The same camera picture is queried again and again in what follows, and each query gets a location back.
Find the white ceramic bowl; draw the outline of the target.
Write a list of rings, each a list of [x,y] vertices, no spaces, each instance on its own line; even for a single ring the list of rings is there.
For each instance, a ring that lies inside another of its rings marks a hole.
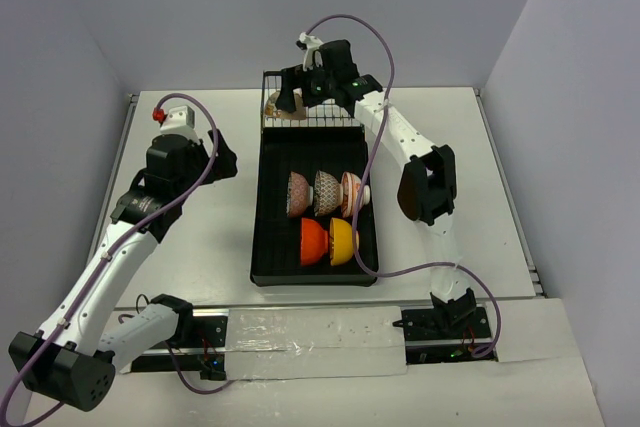
[[[294,112],[288,112],[276,107],[276,101],[278,100],[279,96],[280,91],[276,90],[268,97],[266,105],[264,107],[264,115],[266,117],[283,120],[305,120],[307,118],[306,107],[303,105],[302,97],[298,92],[294,93]]]

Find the dark floral patterned bowl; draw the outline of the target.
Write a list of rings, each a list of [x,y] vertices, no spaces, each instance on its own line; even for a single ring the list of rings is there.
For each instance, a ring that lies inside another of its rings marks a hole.
[[[288,218],[300,217],[313,204],[313,187],[306,178],[291,171],[287,182],[286,215]]]

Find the brown geometric patterned bowl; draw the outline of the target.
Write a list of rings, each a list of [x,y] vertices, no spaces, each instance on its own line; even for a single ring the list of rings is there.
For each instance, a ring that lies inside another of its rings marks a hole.
[[[331,214],[342,203],[342,186],[338,180],[325,171],[317,171],[313,186],[314,215],[322,217]]]

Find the orange plastic bowl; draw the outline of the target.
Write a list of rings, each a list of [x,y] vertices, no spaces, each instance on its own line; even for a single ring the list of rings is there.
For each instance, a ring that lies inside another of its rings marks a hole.
[[[300,230],[300,264],[314,265],[328,253],[328,250],[328,232],[317,221],[303,218]]]

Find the orange white patterned bowl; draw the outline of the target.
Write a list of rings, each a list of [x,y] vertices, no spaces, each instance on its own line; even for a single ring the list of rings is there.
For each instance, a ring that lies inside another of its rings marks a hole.
[[[363,189],[360,206],[368,205],[371,200],[371,189],[368,185],[363,185],[359,176],[352,172],[344,172],[341,177],[342,201],[341,215],[343,218],[353,216],[356,200],[359,191]]]

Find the yellow plastic bowl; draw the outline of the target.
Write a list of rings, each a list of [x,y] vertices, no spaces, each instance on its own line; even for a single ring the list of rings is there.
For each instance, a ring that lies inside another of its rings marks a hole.
[[[359,248],[359,233],[353,243],[353,229],[349,222],[332,218],[329,225],[329,258],[331,266],[340,266],[349,262]]]

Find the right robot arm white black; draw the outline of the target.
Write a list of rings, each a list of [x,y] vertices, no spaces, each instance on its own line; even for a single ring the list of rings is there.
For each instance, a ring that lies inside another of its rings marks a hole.
[[[453,149],[424,137],[389,100],[390,90],[374,77],[359,73],[346,40],[323,42],[303,33],[297,41],[301,64],[280,72],[281,89],[276,106],[292,112],[297,105],[315,107],[334,101],[375,136],[401,169],[397,203],[403,215],[421,230],[434,261],[430,273],[433,319],[428,329],[446,338],[459,336],[469,325],[476,300],[458,263],[461,259],[454,235],[457,196],[456,159]]]

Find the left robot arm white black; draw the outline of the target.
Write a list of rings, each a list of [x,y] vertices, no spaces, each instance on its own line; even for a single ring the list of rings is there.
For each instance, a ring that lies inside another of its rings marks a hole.
[[[145,167],[118,199],[101,245],[73,289],[35,333],[19,332],[10,343],[19,384],[88,412],[104,399],[117,371],[147,349],[193,338],[192,304],[168,294],[113,330],[106,324],[135,273],[180,218],[187,194],[236,176],[236,154],[219,131],[208,135],[212,153],[179,134],[153,139]]]

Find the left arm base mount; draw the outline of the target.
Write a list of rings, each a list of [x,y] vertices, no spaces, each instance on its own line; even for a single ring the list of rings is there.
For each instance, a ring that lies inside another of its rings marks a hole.
[[[194,373],[199,380],[223,382],[225,369],[228,313],[196,311],[191,332],[171,351],[183,375]],[[176,372],[174,362],[164,342],[160,342],[134,359],[128,367],[131,373]]]

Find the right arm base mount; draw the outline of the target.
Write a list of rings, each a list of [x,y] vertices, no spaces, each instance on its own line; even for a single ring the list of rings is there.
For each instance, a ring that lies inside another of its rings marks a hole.
[[[436,308],[403,308],[400,318],[393,321],[405,341],[408,365],[493,361],[494,352],[476,358],[476,349],[488,346],[493,335],[484,307],[454,326],[441,326]]]

